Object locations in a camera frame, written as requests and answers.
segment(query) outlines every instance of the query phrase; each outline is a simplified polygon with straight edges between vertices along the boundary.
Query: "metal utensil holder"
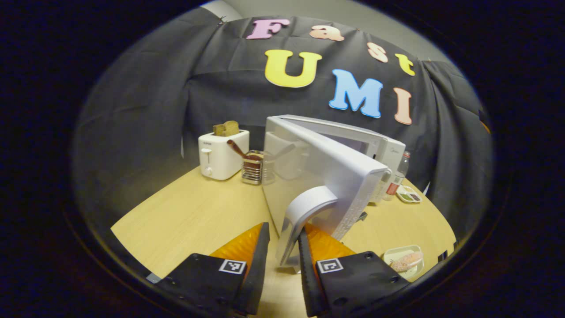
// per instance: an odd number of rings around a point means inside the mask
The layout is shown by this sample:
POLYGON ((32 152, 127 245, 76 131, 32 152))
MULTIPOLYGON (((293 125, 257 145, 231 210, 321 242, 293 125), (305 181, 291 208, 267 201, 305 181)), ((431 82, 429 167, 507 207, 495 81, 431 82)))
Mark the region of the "metal utensil holder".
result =
MULTIPOLYGON (((245 155, 263 154, 259 150, 249 150, 245 155)), ((263 160, 244 159, 241 166, 241 178, 243 182, 250 184, 261 184, 261 170, 263 169, 263 160)))

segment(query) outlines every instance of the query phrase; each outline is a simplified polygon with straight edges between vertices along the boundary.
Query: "white microwave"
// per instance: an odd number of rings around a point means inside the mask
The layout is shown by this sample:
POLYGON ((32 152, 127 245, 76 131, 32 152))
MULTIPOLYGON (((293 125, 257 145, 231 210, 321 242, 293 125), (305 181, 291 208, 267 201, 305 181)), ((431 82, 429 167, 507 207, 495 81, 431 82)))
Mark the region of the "white microwave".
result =
MULTIPOLYGON (((365 128, 295 115, 275 117, 285 119, 364 153, 366 156, 386 165, 392 171, 392 175, 396 175, 402 154, 406 148, 406 145, 398 140, 365 128)), ((383 176, 369 202, 379 202, 392 181, 393 178, 390 175, 383 176)))

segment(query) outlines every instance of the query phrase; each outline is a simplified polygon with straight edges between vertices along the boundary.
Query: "plastic bottle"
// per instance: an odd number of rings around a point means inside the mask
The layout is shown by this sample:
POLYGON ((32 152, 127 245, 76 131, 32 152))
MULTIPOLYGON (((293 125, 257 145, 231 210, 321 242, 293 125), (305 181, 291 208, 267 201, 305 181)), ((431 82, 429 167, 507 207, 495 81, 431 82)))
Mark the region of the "plastic bottle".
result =
POLYGON ((391 201, 394 195, 396 194, 396 190, 398 189, 398 186, 400 186, 400 184, 404 180, 404 177, 408 173, 408 159, 410 159, 410 152, 405 151, 404 154, 402 154, 402 160, 398 165, 398 170, 396 171, 396 174, 392 176, 393 178, 392 183, 390 184, 389 188, 387 189, 386 193, 383 196, 383 200, 391 201))

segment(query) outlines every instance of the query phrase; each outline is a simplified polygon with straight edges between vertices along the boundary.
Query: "wooden table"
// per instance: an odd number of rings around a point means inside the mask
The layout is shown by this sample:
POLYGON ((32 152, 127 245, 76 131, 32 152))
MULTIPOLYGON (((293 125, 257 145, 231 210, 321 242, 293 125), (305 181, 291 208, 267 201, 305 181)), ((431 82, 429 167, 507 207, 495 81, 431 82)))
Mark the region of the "wooden table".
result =
MULTIPOLYGON (((416 189, 407 179, 403 184, 416 189)), ((417 244, 424 253, 424 270, 438 256, 453 252, 455 235, 443 215, 423 195, 419 204, 392 201, 370 204, 368 216, 341 240, 357 253, 379 256, 390 249, 417 244)), ((167 276, 191 253, 209 255, 247 229, 269 222, 271 241, 259 317, 306 317, 301 276, 292 268, 275 268, 278 235, 261 186, 243 183, 241 173, 226 181, 204 177, 200 167, 172 182, 131 210, 112 231, 147 269, 167 276)))

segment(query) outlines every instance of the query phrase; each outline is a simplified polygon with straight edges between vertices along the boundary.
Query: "white plate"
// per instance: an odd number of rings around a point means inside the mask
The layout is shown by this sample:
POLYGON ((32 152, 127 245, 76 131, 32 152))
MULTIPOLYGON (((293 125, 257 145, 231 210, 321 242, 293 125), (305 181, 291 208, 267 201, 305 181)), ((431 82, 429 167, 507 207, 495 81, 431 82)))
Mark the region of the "white plate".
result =
POLYGON ((414 191, 414 189, 412 189, 409 186, 399 186, 398 189, 396 189, 396 195, 398 196, 398 198, 400 200, 402 200, 403 202, 406 202, 406 203, 420 203, 420 202, 422 202, 422 197, 416 191, 414 191), (402 195, 409 196, 410 200, 404 198, 402 195), (414 198, 412 198, 411 195, 415 195, 416 197, 418 197, 419 201, 414 200, 414 198))
MULTIPOLYGON (((383 255, 383 260, 385 261, 385 263, 390 265, 390 263, 399 260, 402 256, 414 252, 422 252, 422 250, 418 245, 409 245, 398 248, 391 248, 390 250, 387 250, 385 252, 385 254, 383 255)), ((419 262, 418 265, 412 267, 411 269, 405 272, 399 272, 398 274, 402 278, 407 280, 408 278, 420 273, 423 269, 424 269, 424 259, 422 259, 422 261, 419 262)))

